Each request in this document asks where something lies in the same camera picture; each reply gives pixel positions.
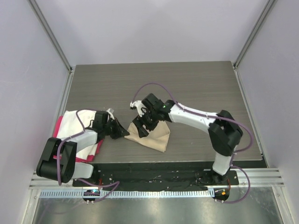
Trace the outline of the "beige cloth napkin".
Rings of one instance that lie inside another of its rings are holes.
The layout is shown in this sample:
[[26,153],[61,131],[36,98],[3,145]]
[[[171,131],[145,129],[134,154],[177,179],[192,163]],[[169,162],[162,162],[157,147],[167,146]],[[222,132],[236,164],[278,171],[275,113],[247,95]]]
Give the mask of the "beige cloth napkin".
[[125,139],[139,143],[142,146],[157,150],[162,153],[166,151],[171,133],[165,121],[159,121],[156,128],[149,132],[149,135],[146,137],[139,137],[137,127],[133,124],[133,122],[130,123],[127,131],[129,132],[129,135],[125,136]]

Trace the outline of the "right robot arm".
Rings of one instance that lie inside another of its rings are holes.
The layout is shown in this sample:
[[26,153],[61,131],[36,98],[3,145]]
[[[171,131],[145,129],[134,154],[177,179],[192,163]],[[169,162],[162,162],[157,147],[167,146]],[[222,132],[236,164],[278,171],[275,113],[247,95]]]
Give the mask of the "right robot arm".
[[133,124],[140,138],[148,136],[160,121],[180,123],[206,132],[215,151],[211,182],[222,184],[227,180],[233,152],[243,136],[229,112],[202,112],[174,100],[163,102],[152,93],[143,100],[131,102],[130,108],[137,110],[138,115],[133,119]]

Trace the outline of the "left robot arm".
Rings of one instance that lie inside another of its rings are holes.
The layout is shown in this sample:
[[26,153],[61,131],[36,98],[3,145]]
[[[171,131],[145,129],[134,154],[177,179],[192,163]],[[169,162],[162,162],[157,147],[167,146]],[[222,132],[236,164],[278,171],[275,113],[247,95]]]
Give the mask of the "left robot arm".
[[71,179],[83,178],[89,186],[95,186],[100,175],[94,171],[94,166],[84,162],[76,162],[76,154],[86,147],[96,145],[106,136],[118,139],[129,135],[113,115],[111,110],[96,111],[94,118],[88,126],[85,126],[79,113],[75,111],[75,117],[82,127],[82,131],[65,138],[51,137],[47,140],[43,153],[36,167],[36,175],[57,181],[59,185],[67,183]]

